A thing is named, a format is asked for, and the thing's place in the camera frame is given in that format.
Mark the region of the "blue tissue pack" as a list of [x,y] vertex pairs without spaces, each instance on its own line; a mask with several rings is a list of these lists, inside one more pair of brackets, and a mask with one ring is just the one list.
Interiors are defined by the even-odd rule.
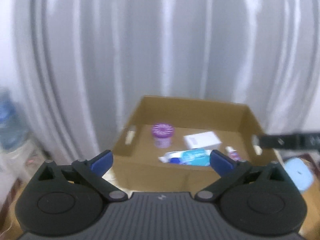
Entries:
[[159,157],[161,163],[190,165],[190,166],[209,166],[211,150],[198,148],[186,151],[168,152]]

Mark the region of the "purple lid air freshener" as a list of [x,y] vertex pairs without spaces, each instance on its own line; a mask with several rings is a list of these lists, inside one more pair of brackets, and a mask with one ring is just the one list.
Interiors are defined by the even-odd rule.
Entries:
[[151,129],[151,134],[157,148],[168,148],[171,145],[175,129],[170,124],[157,123]]

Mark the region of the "red white toothpaste tube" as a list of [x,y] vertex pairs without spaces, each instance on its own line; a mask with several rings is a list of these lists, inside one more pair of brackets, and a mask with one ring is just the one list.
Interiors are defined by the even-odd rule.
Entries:
[[232,160],[234,160],[234,161],[240,161],[241,160],[241,157],[238,154],[238,152],[234,148],[232,148],[231,146],[227,146],[225,148],[225,150],[226,150],[227,156],[229,158],[231,158]]

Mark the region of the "blue water jug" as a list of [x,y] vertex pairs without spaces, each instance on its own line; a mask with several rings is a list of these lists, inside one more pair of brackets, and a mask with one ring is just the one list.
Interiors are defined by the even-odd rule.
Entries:
[[14,151],[28,138],[23,124],[7,89],[1,88],[1,148]]

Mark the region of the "light blue round stool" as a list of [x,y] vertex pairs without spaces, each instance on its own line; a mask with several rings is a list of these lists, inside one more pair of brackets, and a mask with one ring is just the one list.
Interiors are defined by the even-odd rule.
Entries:
[[313,184],[313,173],[300,158],[291,158],[284,162],[284,169],[300,191],[307,191]]

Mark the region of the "white rectangular carton box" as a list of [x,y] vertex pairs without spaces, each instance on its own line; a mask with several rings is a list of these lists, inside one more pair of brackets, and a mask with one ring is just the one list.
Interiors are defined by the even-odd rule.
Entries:
[[218,150],[221,145],[221,140],[212,131],[185,135],[183,139],[187,148],[190,150],[197,148]]

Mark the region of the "grey window curtain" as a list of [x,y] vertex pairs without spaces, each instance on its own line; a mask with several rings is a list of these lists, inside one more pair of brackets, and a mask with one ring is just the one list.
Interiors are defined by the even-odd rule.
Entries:
[[111,147],[144,95],[319,128],[319,0],[1,0],[1,86],[42,146]]

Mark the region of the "brown cardboard box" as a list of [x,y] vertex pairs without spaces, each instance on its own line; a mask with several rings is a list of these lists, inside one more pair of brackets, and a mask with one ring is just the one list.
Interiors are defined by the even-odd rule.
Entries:
[[255,151],[252,137],[261,134],[246,105],[145,96],[113,148],[116,184],[131,191],[195,193],[219,175],[208,166],[164,163],[161,157],[200,148],[263,166],[278,157],[273,150]]

